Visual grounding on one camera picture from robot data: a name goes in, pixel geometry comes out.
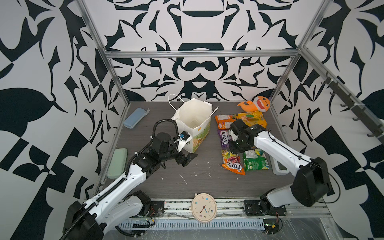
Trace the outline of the orange fruits candy packet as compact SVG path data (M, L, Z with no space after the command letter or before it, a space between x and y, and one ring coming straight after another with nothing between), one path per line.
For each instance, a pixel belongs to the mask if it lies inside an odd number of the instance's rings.
M221 150L223 164L222 167L228 171L236 173L238 175L245 175L245 170L241 164L241 158L239 154L233 154L228 150Z

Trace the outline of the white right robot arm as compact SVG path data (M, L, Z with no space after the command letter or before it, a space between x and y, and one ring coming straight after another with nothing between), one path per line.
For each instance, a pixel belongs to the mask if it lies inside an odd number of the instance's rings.
M323 159L302 155L261 125L249 127L239 119L231 123L230 135L232 141L229 147L233 154L241 154L255 147L281 163L294 176L292 184L266 192L259 201L246 201L247 216L277 216L286 205L293 203L312 207L333 190L332 182L337 180L329 173Z

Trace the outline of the orange snack packet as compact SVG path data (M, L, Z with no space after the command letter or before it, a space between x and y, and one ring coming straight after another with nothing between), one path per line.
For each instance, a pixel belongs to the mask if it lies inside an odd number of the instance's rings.
M229 130L230 125L237 120L237 115L216 115L215 120L219 130Z

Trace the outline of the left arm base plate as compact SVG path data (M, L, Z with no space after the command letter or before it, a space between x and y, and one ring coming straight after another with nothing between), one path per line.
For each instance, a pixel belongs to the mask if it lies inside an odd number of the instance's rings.
M165 202L164 201L151 201L150 205L144 206L144 212L139 213L135 217L156 218L164 213Z

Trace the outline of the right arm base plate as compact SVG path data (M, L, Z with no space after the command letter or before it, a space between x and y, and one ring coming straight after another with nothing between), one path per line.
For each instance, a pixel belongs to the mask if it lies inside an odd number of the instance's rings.
M245 200L244 212L247 216L285 216L287 209L285 206L273 207L266 199Z

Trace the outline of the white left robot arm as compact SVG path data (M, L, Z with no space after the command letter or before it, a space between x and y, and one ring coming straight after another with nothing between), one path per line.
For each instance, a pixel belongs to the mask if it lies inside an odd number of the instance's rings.
M84 203L68 208L62 240L101 240L124 220L147 215L151 199L142 191L132 192L146 181L165 161L175 160L187 166L197 154L182 150L192 142L187 131L180 132L177 122L163 119L155 123L151 140L128 160L125 172L112 184Z

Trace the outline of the yellow snack packet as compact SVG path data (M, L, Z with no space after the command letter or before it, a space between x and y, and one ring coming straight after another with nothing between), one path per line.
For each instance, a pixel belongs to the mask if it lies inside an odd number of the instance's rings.
M249 127L258 124L263 128L267 128L268 125L263 113L260 111L239 113L237 119L241 119Z

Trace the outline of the purple berries candy packet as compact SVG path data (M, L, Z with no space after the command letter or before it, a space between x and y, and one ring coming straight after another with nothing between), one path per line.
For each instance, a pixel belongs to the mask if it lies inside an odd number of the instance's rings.
M223 149L229 148L229 143L232 141L229 130L218 130L218 135L220 138L220 144Z

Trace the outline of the green snack packet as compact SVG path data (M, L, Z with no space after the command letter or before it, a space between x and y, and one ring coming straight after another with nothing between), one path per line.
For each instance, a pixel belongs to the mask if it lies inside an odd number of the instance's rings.
M243 161L245 172L270 169L267 157L261 149L248 150L244 152Z

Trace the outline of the white green paper bag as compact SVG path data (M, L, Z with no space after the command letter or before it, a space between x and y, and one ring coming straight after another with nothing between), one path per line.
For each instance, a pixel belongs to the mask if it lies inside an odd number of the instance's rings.
M185 131L189 135L182 149L193 154L209 134L212 116L218 108L214 109L212 104L195 98L181 102L179 108L174 108L172 120L180 133Z

